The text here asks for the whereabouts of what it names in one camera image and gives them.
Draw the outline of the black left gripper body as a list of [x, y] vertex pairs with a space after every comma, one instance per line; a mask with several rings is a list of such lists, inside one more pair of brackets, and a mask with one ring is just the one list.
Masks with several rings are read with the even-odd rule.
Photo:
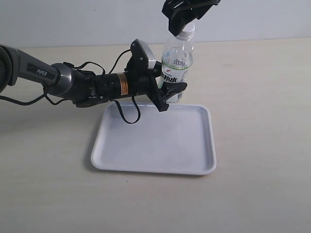
[[156, 78], [161, 75], [161, 68], [146, 69], [145, 63], [141, 60], [142, 52], [138, 39], [131, 43], [130, 52], [131, 58], [127, 62], [125, 71], [130, 75], [131, 93], [137, 96], [146, 95], [159, 112], [167, 111], [169, 105], [162, 98], [156, 82]]

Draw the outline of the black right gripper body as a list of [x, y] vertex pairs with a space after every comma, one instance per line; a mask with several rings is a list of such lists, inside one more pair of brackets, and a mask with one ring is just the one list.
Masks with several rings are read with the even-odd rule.
[[213, 6], [221, 0], [166, 0], [162, 13], [168, 18], [202, 18]]

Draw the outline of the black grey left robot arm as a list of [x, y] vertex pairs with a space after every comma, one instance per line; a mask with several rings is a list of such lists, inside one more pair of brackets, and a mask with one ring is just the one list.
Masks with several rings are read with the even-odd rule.
[[48, 65], [10, 46], [0, 46], [0, 89], [15, 85], [23, 78], [43, 85], [44, 92], [70, 100], [78, 108], [91, 107], [108, 101], [146, 95], [158, 111], [168, 110], [167, 100], [187, 88], [186, 83], [173, 81], [158, 88], [156, 78], [162, 64], [150, 47], [136, 39], [130, 46], [131, 58], [122, 73], [102, 72], [96, 75], [70, 63]]

